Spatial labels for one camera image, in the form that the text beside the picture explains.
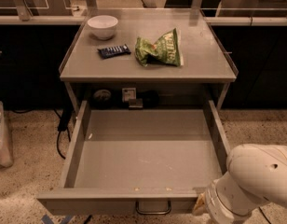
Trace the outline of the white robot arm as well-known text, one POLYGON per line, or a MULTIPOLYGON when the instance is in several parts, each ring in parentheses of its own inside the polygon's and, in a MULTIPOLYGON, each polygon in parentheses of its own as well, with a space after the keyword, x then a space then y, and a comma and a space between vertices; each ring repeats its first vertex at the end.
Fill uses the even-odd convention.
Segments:
POLYGON ((243 144, 226 159, 225 174, 199 194, 192 213, 214 224, 243 224, 269 203, 287 209, 287 146, 243 144))

